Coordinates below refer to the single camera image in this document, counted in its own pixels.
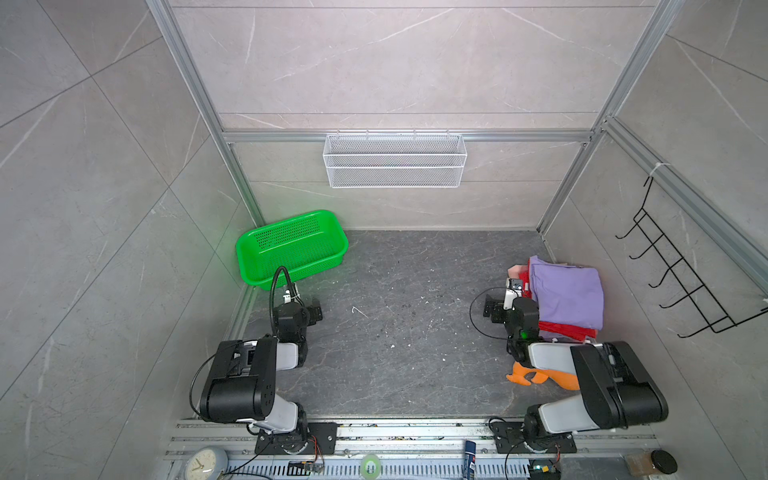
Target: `black mounting plate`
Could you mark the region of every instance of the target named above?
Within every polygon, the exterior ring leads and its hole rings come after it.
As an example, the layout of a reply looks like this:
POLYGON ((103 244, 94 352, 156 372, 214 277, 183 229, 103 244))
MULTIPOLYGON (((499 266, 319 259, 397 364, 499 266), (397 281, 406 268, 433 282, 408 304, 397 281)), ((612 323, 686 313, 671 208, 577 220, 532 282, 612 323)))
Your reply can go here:
POLYGON ((558 447, 560 453, 576 453, 576 444, 571 433, 550 435, 535 442, 523 442, 523 422, 491 422, 489 427, 493 432, 498 453, 557 453, 558 447))
MULTIPOLYGON (((310 422, 308 424, 310 436, 314 435, 317 438, 317 445, 323 450, 324 455, 333 455, 336 450, 336 431, 338 428, 339 424, 332 422, 310 422)), ((256 452, 261 452, 262 449, 264 449, 262 455, 288 455, 279 443, 272 442, 270 444, 270 437, 263 430, 259 432, 256 440, 256 452)), ((313 452, 314 445, 310 441, 307 448, 300 454, 308 455, 313 452)))

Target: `alarm clock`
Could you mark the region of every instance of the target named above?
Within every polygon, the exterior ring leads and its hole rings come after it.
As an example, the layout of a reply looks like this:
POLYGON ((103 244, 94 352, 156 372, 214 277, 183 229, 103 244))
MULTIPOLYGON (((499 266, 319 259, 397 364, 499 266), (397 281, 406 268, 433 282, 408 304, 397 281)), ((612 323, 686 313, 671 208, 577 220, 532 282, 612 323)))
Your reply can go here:
POLYGON ((184 480, 216 480, 227 470, 227 453, 219 447, 203 447, 192 454, 184 467, 184 480))

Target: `white string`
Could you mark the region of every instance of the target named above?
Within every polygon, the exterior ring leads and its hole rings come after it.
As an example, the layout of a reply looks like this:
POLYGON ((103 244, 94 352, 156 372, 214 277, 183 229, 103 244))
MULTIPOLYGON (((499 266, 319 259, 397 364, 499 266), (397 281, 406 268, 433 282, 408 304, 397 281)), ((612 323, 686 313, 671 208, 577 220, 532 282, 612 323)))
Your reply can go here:
POLYGON ((660 167, 660 166, 662 166, 662 165, 667 165, 667 166, 670 166, 670 165, 672 165, 672 164, 665 164, 665 163, 663 163, 663 162, 656 162, 656 166, 654 167, 654 169, 653 169, 653 170, 651 170, 651 171, 650 171, 650 173, 648 174, 648 177, 653 177, 653 175, 654 175, 654 172, 656 171, 656 169, 657 169, 657 168, 659 168, 659 167, 660 167))

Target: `purple fabric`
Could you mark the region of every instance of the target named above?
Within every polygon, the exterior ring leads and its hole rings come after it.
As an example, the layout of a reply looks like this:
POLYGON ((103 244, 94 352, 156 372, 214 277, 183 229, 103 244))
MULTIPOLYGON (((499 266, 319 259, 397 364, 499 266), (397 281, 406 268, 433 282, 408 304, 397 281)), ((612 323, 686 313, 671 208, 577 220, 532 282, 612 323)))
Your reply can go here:
POLYGON ((531 257, 531 296, 542 322, 603 328, 603 287, 594 268, 554 265, 531 257))

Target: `gray marble floor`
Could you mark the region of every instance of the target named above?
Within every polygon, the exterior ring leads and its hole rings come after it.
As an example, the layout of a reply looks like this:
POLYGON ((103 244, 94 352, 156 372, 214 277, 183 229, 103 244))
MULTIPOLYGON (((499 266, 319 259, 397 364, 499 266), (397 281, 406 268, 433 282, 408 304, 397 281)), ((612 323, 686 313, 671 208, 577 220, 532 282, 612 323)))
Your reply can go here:
MULTIPOLYGON (((506 269, 547 258, 536 232, 351 231, 342 265, 299 281, 325 319, 310 328, 303 368, 278 372, 278 392, 310 414, 503 415, 568 396, 554 383, 510 383, 505 342, 477 333, 469 305, 506 269)), ((269 332, 261 295, 247 338, 269 332)), ((473 318, 485 332, 503 328, 473 318)))

